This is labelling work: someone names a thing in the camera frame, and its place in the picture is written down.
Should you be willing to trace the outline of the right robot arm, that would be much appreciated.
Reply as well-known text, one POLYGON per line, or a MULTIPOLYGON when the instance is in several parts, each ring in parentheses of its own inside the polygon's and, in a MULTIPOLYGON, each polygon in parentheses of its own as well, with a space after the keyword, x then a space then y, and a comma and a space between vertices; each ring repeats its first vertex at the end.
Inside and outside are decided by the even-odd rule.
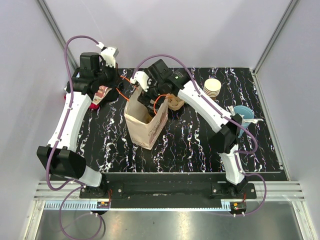
POLYGON ((187 69, 173 71, 162 59, 146 70, 134 70, 130 82, 142 88, 138 101, 145 106, 161 95, 172 94, 200 114, 214 132, 210 142, 222 159, 228 195, 236 199, 244 194, 245 176, 238 154, 243 118, 239 114, 231 114, 207 96, 187 69))

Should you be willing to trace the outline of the red cloth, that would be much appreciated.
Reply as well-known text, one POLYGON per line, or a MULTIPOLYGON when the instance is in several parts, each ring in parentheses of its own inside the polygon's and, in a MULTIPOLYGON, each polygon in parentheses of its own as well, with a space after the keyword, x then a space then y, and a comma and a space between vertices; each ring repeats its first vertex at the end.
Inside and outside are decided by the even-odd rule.
MULTIPOLYGON (((65 105, 67 105, 67 107, 69 107, 69 105, 70 105, 69 100, 71 99, 71 97, 69 96, 67 99, 67 95, 68 94, 64 95, 64 100, 65 100, 65 105)), ((71 108, 75 108, 76 105, 80 102, 80 100, 87 100, 87 99, 90 100, 90 97, 88 95, 83 95, 81 93, 75 92, 74 96, 73 96, 73 100, 75 101, 75 103, 72 103, 71 108)), ((90 109, 90 110, 97 110, 98 108, 99 108, 99 104, 94 104, 92 102, 90 102, 90 105, 88 107, 88 109, 90 109)))

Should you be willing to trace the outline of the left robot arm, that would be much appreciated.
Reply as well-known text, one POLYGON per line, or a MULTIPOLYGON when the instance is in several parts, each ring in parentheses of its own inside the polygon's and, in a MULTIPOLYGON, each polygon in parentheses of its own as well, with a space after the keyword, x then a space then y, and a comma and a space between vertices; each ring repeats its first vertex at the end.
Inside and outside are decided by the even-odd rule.
POLYGON ((54 134, 36 152, 47 175, 90 186, 90 192, 97 198, 108 193, 108 186, 102 174, 87 166, 85 158, 76 153, 78 134, 91 105, 103 106, 119 97, 117 54, 117 48, 104 47, 100 53, 80 55, 80 66, 66 86, 65 105, 54 134))

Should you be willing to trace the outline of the paper takeout bag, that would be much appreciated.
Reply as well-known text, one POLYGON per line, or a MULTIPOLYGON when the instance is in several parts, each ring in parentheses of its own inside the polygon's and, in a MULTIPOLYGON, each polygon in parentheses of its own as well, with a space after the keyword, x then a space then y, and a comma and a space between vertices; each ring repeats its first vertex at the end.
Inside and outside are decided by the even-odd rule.
POLYGON ((148 84, 151 79, 143 71, 138 71, 130 82, 138 85, 124 108, 124 117, 131 141, 147 150, 151 150, 168 120, 167 95, 155 101, 147 102, 147 105, 138 101, 143 93, 150 93, 148 84))

